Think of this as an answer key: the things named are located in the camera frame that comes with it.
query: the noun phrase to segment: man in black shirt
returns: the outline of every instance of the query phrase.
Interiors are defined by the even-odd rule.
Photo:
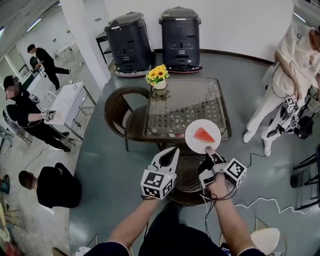
[[[70,74],[70,71],[68,69],[64,69],[61,67],[55,66],[54,59],[47,53],[47,51],[40,47],[35,47],[34,44],[31,44],[28,46],[28,53],[35,54],[38,60],[40,61],[36,66],[35,70],[39,69],[41,65],[44,66],[44,70],[50,79],[50,81],[54,84],[55,90],[59,90],[60,83],[59,79],[56,74]]]
[[[80,182],[60,162],[54,167],[43,167],[38,178],[23,170],[19,182],[28,190],[36,190],[38,202],[48,208],[74,208],[81,199]]]
[[[6,106],[9,117],[16,121],[26,132],[44,141],[56,149],[70,152],[70,148],[64,145],[61,140],[63,137],[51,126],[44,123],[41,111],[30,99],[30,93],[23,89],[20,83],[14,81],[12,75],[4,79],[3,87],[6,99],[11,99],[15,104]]]
[[[216,175],[208,187],[212,199],[228,194],[223,173]],[[124,219],[105,243],[98,244],[85,256],[129,256],[129,249],[142,233],[149,218],[161,200],[146,198],[138,208]],[[215,245],[202,231],[179,221],[181,206],[169,203],[158,214],[145,236],[139,256],[265,256],[256,249],[244,220],[237,213],[232,199],[215,201],[220,228],[226,241],[223,248]]]

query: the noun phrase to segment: red watermelon flesh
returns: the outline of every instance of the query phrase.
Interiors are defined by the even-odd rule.
[[[212,136],[202,127],[200,127],[198,130],[196,130],[193,137],[201,142],[206,142],[206,143],[216,142],[215,139],[212,138]]]

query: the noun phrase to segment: patterned tabletop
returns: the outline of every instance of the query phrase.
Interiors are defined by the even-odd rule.
[[[221,141],[228,141],[231,129],[218,80],[174,77],[165,89],[152,87],[145,122],[147,139],[183,140],[189,124],[198,119],[214,122]]]

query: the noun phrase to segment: fluorescent light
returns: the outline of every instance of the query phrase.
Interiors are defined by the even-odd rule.
[[[1,37],[2,33],[4,32],[4,30],[5,30],[4,26],[0,27],[0,37]]]
[[[299,16],[298,14],[296,14],[295,12],[293,13],[295,16],[297,16],[300,20],[302,20],[303,22],[307,23],[307,21],[302,18],[301,16]]]
[[[41,21],[41,18],[38,19],[35,23],[32,24],[31,27],[28,28],[27,32],[29,32],[35,25],[37,25]]]

